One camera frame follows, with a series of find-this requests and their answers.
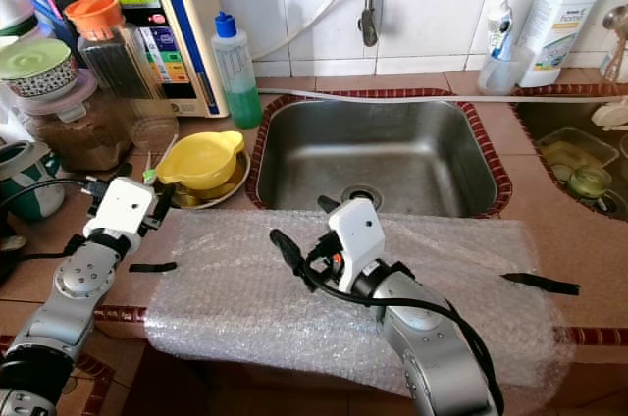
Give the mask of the white detergent bottle yellow cap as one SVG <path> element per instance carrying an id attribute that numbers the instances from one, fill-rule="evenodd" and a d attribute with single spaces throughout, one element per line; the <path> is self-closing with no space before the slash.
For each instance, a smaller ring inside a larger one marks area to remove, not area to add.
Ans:
<path id="1" fill-rule="evenodd" d="M 580 30 L 592 15 L 597 0 L 534 0 L 520 42 L 531 58 L 519 80 L 520 87 L 546 87 L 556 83 L 562 62 L 577 43 Z"/>

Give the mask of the beige water ionizer machine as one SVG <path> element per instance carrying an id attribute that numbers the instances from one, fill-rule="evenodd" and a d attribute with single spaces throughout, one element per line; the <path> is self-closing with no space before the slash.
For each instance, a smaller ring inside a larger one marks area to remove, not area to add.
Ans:
<path id="1" fill-rule="evenodd" d="M 229 115 L 211 36 L 221 0 L 120 0 L 123 17 L 177 116 Z"/>

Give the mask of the black kitchen appliance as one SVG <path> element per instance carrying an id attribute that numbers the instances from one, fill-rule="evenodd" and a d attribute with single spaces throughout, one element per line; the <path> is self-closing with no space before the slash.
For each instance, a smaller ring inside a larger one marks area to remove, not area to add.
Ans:
<path id="1" fill-rule="evenodd" d="M 20 250 L 26 246 L 26 240 L 15 231 L 10 218 L 8 211 L 0 210 L 0 286 L 12 277 L 20 263 Z"/>

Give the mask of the clear bubble wrap sheet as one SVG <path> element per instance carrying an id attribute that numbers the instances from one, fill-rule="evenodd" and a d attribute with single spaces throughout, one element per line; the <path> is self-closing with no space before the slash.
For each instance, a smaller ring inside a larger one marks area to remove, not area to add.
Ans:
<path id="1" fill-rule="evenodd" d="M 402 363 L 362 305 L 310 293 L 269 239 L 278 229 L 302 250 L 328 230 L 318 211 L 211 210 L 180 214 L 166 274 L 145 313 L 153 347 L 184 359 L 288 368 L 402 393 Z M 485 341 L 504 389 L 547 393 L 573 362 L 555 331 L 550 295 L 507 274 L 534 272 L 520 222 L 382 214 L 386 262 L 411 269 Z"/>

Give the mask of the clear plastic cup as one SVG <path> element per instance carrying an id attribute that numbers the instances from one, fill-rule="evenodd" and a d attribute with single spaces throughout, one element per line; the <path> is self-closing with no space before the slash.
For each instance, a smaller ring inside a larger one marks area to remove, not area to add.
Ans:
<path id="1" fill-rule="evenodd" d="M 534 52 L 521 44 L 490 56 L 477 77 L 477 89 L 483 96 L 508 96 L 528 71 L 533 56 Z"/>

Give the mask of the black tape strip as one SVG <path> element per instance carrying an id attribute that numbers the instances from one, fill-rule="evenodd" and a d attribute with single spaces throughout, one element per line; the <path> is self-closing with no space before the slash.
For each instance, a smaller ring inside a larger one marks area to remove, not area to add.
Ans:
<path id="1" fill-rule="evenodd" d="M 548 293 L 578 296 L 580 290 L 582 290 L 581 286 L 574 285 L 574 283 L 557 281 L 556 279 L 538 276 L 538 274 L 507 273 L 502 274 L 501 277 L 517 285 L 537 287 L 539 290 L 547 291 Z"/>
<path id="2" fill-rule="evenodd" d="M 158 264 L 140 264 L 133 263 L 129 266 L 131 273 L 165 273 L 170 271 L 176 271 L 176 262 L 166 262 Z"/>

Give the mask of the clear plastic food container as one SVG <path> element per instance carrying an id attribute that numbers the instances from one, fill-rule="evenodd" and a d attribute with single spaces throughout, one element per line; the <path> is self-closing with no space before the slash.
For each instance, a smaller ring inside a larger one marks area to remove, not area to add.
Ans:
<path id="1" fill-rule="evenodd" d="M 539 146 L 553 176 L 574 199 L 585 205 L 605 205 L 613 186 L 606 168 L 618 159 L 608 143 L 584 130 L 560 128 L 543 137 Z"/>

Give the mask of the green and white mug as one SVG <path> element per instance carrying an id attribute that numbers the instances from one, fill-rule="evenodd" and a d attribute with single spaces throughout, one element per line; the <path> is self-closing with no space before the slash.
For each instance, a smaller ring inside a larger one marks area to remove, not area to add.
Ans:
<path id="1" fill-rule="evenodd" d="M 0 148 L 1 196 L 9 199 L 14 192 L 37 182 L 49 182 L 60 175 L 60 160 L 43 142 L 20 141 Z M 24 223 L 41 222 L 62 206 L 66 193 L 62 184 L 50 184 L 24 193 L 8 204 L 9 213 Z"/>

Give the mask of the green soap bottle blue cap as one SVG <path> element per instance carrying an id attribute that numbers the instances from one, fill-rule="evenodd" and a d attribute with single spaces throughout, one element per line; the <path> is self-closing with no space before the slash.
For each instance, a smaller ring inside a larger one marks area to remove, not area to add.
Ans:
<path id="1" fill-rule="evenodd" d="M 255 129 L 263 121 L 263 107 L 246 33 L 238 29 L 235 18 L 225 11 L 217 14 L 214 22 L 216 34 L 212 36 L 211 45 L 226 93 L 226 105 L 239 129 Z"/>

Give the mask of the white toothpaste tube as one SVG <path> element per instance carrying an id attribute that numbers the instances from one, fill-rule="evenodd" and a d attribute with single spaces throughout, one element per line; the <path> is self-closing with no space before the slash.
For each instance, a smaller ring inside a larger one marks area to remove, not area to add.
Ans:
<path id="1" fill-rule="evenodd" d="M 489 48 L 491 58 L 508 61 L 511 56 L 511 47 L 514 44 L 514 13 L 508 0 L 488 0 Z"/>

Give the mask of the glass jar orange lid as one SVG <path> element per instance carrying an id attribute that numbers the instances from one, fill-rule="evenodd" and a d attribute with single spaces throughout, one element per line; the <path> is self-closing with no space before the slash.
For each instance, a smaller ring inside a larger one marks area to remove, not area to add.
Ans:
<path id="1" fill-rule="evenodd" d="M 78 52 L 103 88 L 130 103 L 131 142 L 147 153 L 160 150 L 163 129 L 160 88 L 151 66 L 135 48 L 120 0 L 76 0 L 64 9 L 79 34 Z"/>

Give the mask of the white strainer ladle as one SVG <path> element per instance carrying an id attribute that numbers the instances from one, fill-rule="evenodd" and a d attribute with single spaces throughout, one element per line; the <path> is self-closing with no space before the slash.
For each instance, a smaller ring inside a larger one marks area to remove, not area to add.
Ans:
<path id="1" fill-rule="evenodd" d="M 628 130 L 628 96 L 597 108 L 591 121 L 602 130 Z"/>

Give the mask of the shiny steel bowl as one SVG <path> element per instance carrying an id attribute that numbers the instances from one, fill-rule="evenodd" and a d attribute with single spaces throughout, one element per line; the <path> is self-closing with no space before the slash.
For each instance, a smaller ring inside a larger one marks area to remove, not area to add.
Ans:
<path id="1" fill-rule="evenodd" d="M 172 205 L 180 209 L 207 209 L 225 202 L 245 183 L 248 175 L 248 157 L 242 153 L 221 150 L 212 153 L 172 153 L 157 166 L 157 177 L 162 184 L 173 184 Z M 188 190 L 192 186 L 206 186 L 220 178 L 223 183 L 211 190 Z"/>

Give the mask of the yellow plastic bowl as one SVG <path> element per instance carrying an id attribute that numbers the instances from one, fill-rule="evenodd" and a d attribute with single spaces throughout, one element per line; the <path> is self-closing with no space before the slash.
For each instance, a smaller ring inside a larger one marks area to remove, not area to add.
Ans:
<path id="1" fill-rule="evenodd" d="M 158 162 L 157 179 L 189 190 L 212 190 L 238 173 L 245 137 L 238 130 L 208 130 L 177 141 Z"/>

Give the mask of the patterned bowl green lid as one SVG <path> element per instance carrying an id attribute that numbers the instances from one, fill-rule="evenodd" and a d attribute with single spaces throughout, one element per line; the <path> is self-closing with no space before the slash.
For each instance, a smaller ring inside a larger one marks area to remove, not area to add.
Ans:
<path id="1" fill-rule="evenodd" d="M 72 87 L 79 70 L 71 48 L 62 40 L 35 38 L 3 48 L 0 79 L 17 96 L 34 98 Z"/>

